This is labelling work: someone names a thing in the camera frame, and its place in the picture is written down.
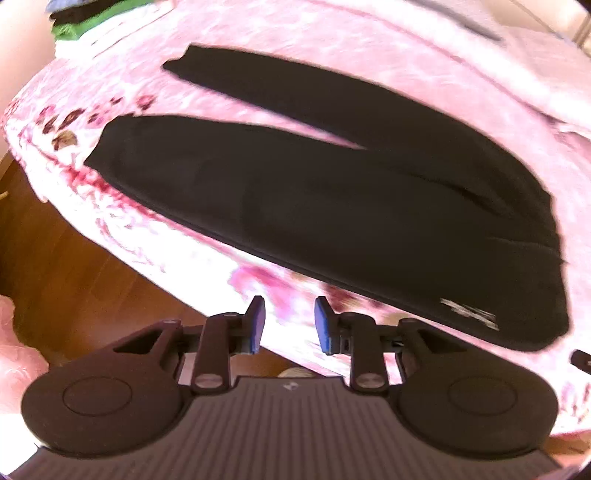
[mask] round black pad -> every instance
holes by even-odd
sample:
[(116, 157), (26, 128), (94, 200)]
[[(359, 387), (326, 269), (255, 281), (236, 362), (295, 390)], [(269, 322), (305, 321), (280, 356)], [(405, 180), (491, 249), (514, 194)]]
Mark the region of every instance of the round black pad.
[(558, 403), (540, 377), (492, 355), (438, 355), (407, 379), (398, 410), (411, 430), (457, 455), (530, 452), (550, 434)]
[(45, 445), (67, 455), (113, 455), (155, 440), (175, 421), (181, 393), (144, 355), (118, 353), (74, 361), (39, 377), (22, 415)]

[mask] gray ribbed surface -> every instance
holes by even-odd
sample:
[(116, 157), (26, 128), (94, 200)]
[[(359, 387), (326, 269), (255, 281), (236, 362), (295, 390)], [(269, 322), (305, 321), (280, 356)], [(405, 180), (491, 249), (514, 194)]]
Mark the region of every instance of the gray ribbed surface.
[[(289, 390), (292, 382), (297, 388)], [(13, 480), (532, 480), (556, 469), (545, 454), (481, 462), (442, 453), (409, 434), (382, 398), (340, 378), (243, 378), (199, 397), (166, 437), (108, 459), (41, 449)]]

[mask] folded black jacket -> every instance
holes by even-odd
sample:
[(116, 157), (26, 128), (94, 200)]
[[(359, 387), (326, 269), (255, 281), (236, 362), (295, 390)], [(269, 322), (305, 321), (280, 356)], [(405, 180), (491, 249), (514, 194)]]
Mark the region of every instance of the folded black jacket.
[(110, 122), (86, 160), (115, 188), (272, 262), (532, 351), (567, 332), (551, 197), (510, 153), (382, 87), (190, 47), (165, 68), (340, 135), (182, 116)]

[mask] green cloth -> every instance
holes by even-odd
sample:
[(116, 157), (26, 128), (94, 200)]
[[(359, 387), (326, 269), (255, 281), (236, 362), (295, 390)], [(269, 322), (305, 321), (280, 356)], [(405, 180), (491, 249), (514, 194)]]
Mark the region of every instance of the green cloth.
[(90, 17), (81, 23), (66, 23), (63, 25), (54, 25), (51, 29), (56, 40), (78, 40), (86, 32), (100, 25), (104, 21), (122, 14), (136, 7), (152, 3), (153, 0), (121, 0), (100, 14)]

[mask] pink floral bedspread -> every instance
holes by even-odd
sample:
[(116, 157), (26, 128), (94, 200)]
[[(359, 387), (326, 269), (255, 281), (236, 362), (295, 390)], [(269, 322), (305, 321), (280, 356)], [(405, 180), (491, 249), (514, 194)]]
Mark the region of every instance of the pink floral bedspread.
[[(526, 73), (513, 78), (514, 90), (500, 87), (466, 60), (477, 57), (477, 51), (459, 58), (442, 49), (441, 35), (438, 44), (418, 36), (416, 29), (339, 2), (181, 0), (173, 12), (91, 63), (55, 60), (39, 72), (11, 103), (1, 125), (12, 153), (40, 199), (160, 287), (208, 315), (242, 312), (253, 295), (261, 294), (268, 307), (265, 347), (315, 371), (347, 377), (347, 358), (320, 351), (314, 298), (326, 295), (335, 310), (365, 312), (382, 323), (396, 322), (403, 312), (179, 226), (111, 188), (84, 160), (104, 125), (130, 112), (250, 122), (333, 140), (325, 132), (184, 83), (160, 69), (193, 42), (248, 48), (340, 70), (445, 111), (512, 151), (554, 195), (573, 322), (567, 336), (539, 353), (511, 352), (458, 336), (547, 379), (560, 399), (554, 433), (591, 429), (591, 377), (569, 364), (573, 349), (591, 349), (591, 222), (586, 218), (591, 211), (590, 144), (558, 133), (547, 117), (516, 99), (522, 95), (515, 91), (528, 92), (532, 80)], [(404, 21), (410, 25), (411, 20), (407, 16)], [(457, 39), (466, 33), (454, 28), (458, 47)], [(466, 38), (464, 51), (481, 48), (486, 53), (479, 37)], [(393, 359), (387, 361), (391, 381), (400, 381)]]

